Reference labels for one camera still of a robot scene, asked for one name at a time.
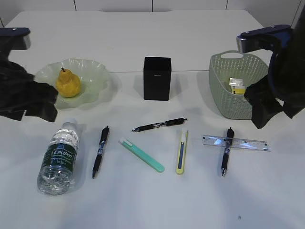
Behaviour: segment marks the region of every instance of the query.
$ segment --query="glass bowl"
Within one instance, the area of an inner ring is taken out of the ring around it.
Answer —
[[[65,98],[58,94],[55,106],[59,109],[77,107],[83,103],[92,103],[99,98],[99,93],[110,80],[105,66],[93,60],[67,59],[51,63],[35,74],[35,81],[48,83],[56,88],[55,83],[61,68],[69,69],[81,80],[81,92],[72,98]]]

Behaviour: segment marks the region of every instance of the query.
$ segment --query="green bottle label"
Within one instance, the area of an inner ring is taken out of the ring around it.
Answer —
[[[45,166],[62,166],[73,172],[77,152],[68,144],[53,144],[48,147],[44,155],[41,167]]]

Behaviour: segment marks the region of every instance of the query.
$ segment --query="pear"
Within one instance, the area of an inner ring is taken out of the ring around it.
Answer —
[[[81,80],[69,69],[61,68],[56,89],[62,97],[71,98],[81,91]]]

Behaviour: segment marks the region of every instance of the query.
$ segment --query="pen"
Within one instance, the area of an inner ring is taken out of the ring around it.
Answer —
[[[180,124],[183,124],[185,120],[186,120],[186,118],[177,118],[177,119],[168,120],[168,121],[161,122],[161,123],[139,126],[137,128],[134,128],[132,131],[139,132],[139,131],[143,131],[143,130],[151,130],[151,129],[159,128],[162,126],[180,125]]]
[[[227,169],[228,169],[228,161],[229,161],[229,154],[230,154],[230,147],[232,145],[234,138],[234,131],[232,128],[228,129],[227,132],[227,139],[225,140],[225,149],[224,149],[224,156],[223,156],[223,163],[221,165],[221,175],[224,177]]]
[[[182,174],[184,172],[187,135],[188,135],[187,129],[183,128],[181,131],[180,143],[179,143],[178,160],[177,160],[177,168],[176,168],[177,174]]]
[[[100,139],[100,147],[99,147],[99,150],[97,151],[97,155],[96,155],[93,170],[92,170],[92,178],[95,178],[96,173],[99,171],[100,164],[101,164],[101,161],[103,158],[104,146],[105,146],[105,143],[106,143],[106,140],[108,137],[108,133],[109,133],[109,128],[107,126],[106,128],[104,128],[102,130],[102,135],[101,135],[101,139]]]

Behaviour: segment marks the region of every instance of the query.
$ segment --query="clear plastic ruler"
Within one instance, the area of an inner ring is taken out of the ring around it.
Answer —
[[[227,139],[230,138],[212,135],[202,135],[203,144],[207,146],[225,147]],[[270,151],[270,147],[265,141],[247,140],[239,138],[233,138],[231,148]]]

